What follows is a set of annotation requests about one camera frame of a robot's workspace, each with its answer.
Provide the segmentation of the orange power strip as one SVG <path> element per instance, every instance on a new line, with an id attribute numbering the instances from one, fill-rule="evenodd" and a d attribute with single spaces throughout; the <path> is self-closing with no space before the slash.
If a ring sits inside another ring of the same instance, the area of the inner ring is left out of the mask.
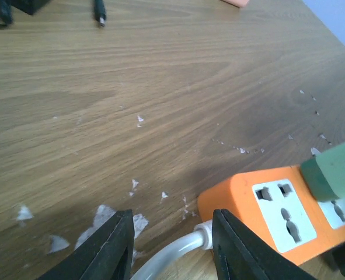
<path id="1" fill-rule="evenodd" d="M 202 192 L 203 221 L 227 209 L 296 265 L 345 242 L 345 198 L 317 202 L 298 166 L 236 174 Z"/>

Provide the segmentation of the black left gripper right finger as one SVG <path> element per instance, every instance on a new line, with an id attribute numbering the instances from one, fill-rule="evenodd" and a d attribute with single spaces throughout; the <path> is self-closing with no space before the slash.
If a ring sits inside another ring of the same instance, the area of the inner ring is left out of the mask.
<path id="1" fill-rule="evenodd" d="M 227 209 L 216 209 L 212 243 L 218 279 L 314 279 L 273 250 Z"/>

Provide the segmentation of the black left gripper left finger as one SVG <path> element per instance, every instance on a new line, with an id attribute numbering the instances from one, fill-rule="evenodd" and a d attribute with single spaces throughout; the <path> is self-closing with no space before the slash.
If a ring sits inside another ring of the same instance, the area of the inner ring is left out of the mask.
<path id="1" fill-rule="evenodd" d="M 133 212 L 118 211 L 39 279 L 130 279 L 133 249 Z"/>

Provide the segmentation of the green charger plug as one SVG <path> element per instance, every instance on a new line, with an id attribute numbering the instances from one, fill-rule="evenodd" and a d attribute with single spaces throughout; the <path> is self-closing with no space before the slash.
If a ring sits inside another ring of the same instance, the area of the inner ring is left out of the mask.
<path id="1" fill-rule="evenodd" d="M 345 143 L 304 161 L 299 169 L 317 201 L 345 198 Z"/>

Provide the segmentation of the pink charger plug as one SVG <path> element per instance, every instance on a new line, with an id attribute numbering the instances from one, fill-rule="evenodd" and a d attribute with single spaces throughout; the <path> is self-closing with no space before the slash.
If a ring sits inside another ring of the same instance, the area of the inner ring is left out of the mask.
<path id="1" fill-rule="evenodd" d="M 228 3 L 232 6 L 235 6 L 237 8 L 244 8 L 249 3 L 249 0 L 221 0 L 221 1 Z"/>

